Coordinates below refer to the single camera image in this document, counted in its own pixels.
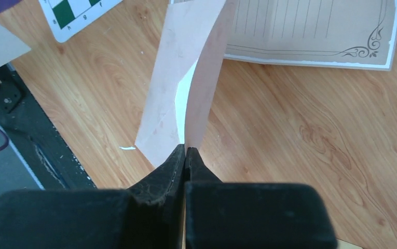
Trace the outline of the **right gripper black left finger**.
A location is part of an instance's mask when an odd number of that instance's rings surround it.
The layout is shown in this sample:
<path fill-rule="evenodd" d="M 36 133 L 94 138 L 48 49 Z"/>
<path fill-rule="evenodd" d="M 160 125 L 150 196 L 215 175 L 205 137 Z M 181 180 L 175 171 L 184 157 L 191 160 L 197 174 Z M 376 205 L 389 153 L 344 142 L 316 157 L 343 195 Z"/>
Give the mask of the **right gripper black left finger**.
<path fill-rule="evenodd" d="M 181 248 L 185 147 L 127 189 L 0 196 L 0 248 Z"/>

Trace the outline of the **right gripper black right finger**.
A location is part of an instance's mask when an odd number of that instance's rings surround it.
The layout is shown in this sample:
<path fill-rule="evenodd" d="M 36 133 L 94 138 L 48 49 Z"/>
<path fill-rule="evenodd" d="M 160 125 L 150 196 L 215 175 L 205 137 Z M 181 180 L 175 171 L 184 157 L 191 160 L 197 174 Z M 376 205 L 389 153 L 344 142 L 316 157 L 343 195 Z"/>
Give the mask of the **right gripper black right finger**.
<path fill-rule="evenodd" d="M 337 248 L 318 192 L 301 183 L 224 183 L 196 148 L 185 160 L 187 248 Z"/>

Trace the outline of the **pink paper envelope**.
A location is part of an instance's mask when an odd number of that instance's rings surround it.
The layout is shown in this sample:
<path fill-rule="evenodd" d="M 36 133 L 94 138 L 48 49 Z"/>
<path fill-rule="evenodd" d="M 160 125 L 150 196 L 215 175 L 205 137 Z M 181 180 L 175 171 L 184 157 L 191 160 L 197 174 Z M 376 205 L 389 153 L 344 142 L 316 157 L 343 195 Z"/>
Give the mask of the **pink paper envelope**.
<path fill-rule="evenodd" d="M 237 6 L 237 1 L 168 6 L 135 140 L 153 166 L 179 144 L 200 147 Z"/>

